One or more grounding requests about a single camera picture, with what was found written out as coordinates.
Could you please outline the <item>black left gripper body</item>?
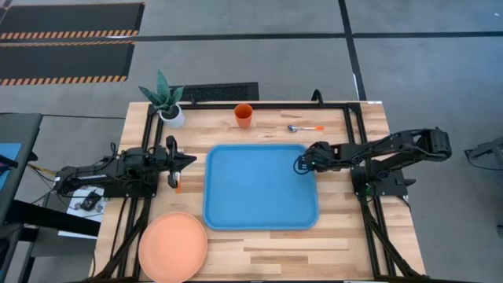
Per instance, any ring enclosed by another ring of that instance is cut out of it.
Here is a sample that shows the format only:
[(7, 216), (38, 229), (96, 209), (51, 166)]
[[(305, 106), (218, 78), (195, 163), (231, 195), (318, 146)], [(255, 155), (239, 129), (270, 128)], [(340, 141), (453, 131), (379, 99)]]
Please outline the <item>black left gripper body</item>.
[(181, 189), (180, 171), (181, 155), (178, 151), (178, 143), (173, 136), (166, 138), (166, 146), (156, 148), (156, 166), (158, 171), (168, 171), (167, 183), (172, 189)]

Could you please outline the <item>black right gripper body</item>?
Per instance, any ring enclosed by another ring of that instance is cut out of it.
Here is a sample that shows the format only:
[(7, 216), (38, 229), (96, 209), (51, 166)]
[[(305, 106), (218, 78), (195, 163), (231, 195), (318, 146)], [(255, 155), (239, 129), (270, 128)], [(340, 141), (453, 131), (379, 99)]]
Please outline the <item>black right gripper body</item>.
[(326, 141), (317, 141), (311, 145), (304, 154), (296, 159), (296, 173), (307, 174), (310, 171), (318, 173), (329, 169), (329, 144)]

